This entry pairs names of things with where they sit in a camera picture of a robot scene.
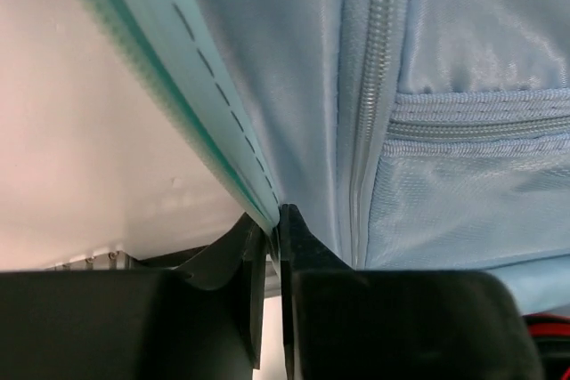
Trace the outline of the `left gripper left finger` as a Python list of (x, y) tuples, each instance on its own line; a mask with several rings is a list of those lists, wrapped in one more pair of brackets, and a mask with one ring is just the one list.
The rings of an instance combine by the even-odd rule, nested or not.
[(1, 276), (4, 379), (250, 379), (265, 236), (247, 216), (174, 269)]

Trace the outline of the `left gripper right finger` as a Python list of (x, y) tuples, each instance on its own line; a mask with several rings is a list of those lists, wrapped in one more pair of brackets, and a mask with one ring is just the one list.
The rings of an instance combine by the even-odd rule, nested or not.
[(290, 379), (541, 379), (508, 289), (481, 271), (359, 271), (281, 208)]

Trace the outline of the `light blue hard-shell suitcase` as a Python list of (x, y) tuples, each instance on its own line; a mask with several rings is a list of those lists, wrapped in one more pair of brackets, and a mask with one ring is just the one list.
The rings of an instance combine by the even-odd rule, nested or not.
[(266, 230), (569, 311), (569, 0), (82, 0)]

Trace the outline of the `red black headphones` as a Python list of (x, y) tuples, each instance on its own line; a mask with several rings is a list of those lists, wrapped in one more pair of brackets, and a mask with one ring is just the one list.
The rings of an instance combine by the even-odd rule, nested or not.
[(550, 313), (524, 316), (544, 371), (545, 379), (569, 379), (569, 318)]

